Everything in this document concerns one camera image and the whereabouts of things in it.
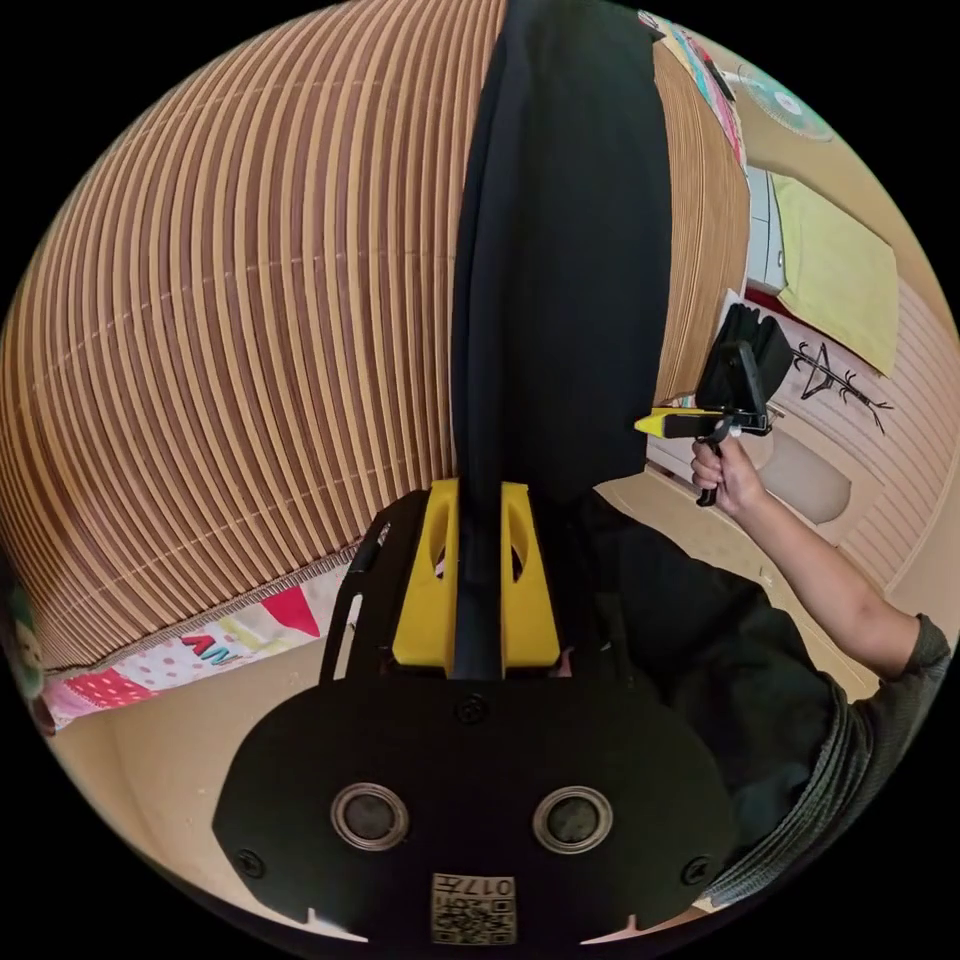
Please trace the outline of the person's right hand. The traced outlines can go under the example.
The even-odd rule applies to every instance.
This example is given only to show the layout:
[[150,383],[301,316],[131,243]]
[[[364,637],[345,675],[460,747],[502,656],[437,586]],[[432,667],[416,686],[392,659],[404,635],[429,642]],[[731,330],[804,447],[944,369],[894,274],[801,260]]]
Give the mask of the person's right hand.
[[696,441],[692,446],[692,481],[713,495],[713,505],[732,520],[740,520],[766,495],[761,479],[739,439]]

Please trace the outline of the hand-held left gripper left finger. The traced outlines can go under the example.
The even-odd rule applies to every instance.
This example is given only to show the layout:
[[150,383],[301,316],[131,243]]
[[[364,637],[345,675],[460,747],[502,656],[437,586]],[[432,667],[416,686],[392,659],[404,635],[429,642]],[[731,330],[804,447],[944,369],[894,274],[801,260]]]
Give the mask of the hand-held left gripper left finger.
[[402,668],[452,675],[459,541],[459,481],[436,481],[427,496],[392,644]]

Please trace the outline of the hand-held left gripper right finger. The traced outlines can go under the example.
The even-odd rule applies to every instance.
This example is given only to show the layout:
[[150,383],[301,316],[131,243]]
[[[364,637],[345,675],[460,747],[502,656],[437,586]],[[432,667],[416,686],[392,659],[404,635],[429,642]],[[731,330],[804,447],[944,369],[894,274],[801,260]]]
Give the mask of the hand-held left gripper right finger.
[[500,531],[503,672],[549,670],[560,659],[560,641],[526,485],[501,486]]

